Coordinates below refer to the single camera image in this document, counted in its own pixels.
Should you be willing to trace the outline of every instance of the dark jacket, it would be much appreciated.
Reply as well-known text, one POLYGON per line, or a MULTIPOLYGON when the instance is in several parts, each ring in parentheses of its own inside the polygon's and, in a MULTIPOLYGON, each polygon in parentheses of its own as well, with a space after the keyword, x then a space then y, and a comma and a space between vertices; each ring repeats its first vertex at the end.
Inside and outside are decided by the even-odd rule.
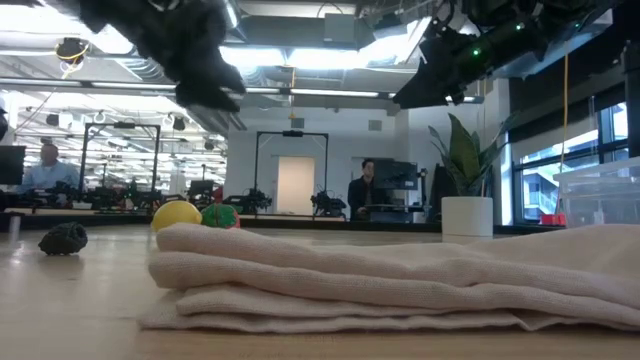
MULTIPOLYGON (((367 191, 369 191, 370 186, 373 186, 373 181, 371 181, 370 184, 367 184, 362 177, 349 183, 348 202, 349 207, 351 207, 351 221, 357 220, 356 212, 359 208, 365 205, 365 202, 367 201, 367 191)), ((388 203, 389 197, 386 190, 375 188, 371 189, 371 205, 388 203)))

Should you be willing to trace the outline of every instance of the desk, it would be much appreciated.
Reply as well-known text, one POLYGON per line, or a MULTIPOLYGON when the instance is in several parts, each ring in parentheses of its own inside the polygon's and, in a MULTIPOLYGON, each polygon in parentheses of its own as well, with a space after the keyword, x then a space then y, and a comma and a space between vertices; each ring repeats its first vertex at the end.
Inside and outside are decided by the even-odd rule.
MULTIPOLYGON (((143 331, 135 318, 163 293, 147 272, 156 251, 148 225, 91 228, 78 256, 46 257, 44 231, 17 246, 0 234, 2 359, 473 359, 637 360, 638 334, 597 328, 329 335, 143 331)), ((308 244, 438 241, 438 234, 266 230, 308 244)))
POLYGON ((97 211, 95 210, 75 210, 75 209, 40 209, 36 208, 35 214, 32 213, 32 210, 29 208, 8 208, 5 212, 17 212, 22 213, 27 216, 37 216, 37 215, 71 215, 71 216, 88 216, 95 215, 97 211))
POLYGON ((420 205, 376 204, 366 205, 370 221, 378 223, 413 223, 413 213, 423 212, 420 205))
POLYGON ((328 216, 307 216, 307 215, 279 215, 279 214, 258 214, 258 215, 238 215, 240 220, 242 219, 257 219, 257 220, 291 220, 291 221, 331 221, 331 222, 344 222, 342 217, 328 217, 328 216))

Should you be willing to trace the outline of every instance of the yellow ball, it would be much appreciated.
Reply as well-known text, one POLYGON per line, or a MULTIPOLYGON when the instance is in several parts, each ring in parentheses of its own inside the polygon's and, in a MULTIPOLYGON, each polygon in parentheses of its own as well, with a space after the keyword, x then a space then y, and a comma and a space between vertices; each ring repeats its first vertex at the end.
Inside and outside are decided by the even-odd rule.
POLYGON ((200 224, 202 214, 188 201, 170 201, 162 205, 153 216, 151 228, 158 232, 177 223, 200 224))

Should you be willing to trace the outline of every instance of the man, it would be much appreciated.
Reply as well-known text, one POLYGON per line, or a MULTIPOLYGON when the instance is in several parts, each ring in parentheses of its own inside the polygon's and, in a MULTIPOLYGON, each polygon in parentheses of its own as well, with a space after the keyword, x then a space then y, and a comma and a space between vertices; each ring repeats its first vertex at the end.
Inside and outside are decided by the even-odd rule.
POLYGON ((79 176, 76 169, 69 164, 58 161, 58 148, 53 144, 45 144, 40 149, 40 165, 34 166, 22 179, 18 188, 19 194, 29 190, 46 190, 56 186, 58 181, 78 188, 79 176))
POLYGON ((349 184, 349 206, 351 221, 369 221, 366 205, 380 205, 388 202, 384 190, 373 188, 374 164, 372 159, 362 162, 362 177, 349 184))

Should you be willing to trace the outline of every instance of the door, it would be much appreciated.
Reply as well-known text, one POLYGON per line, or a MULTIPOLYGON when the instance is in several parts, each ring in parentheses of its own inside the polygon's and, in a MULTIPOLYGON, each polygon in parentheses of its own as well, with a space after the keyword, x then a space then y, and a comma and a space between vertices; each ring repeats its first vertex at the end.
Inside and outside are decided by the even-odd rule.
POLYGON ((280 156, 277 214, 311 215, 316 162, 312 157, 280 156))

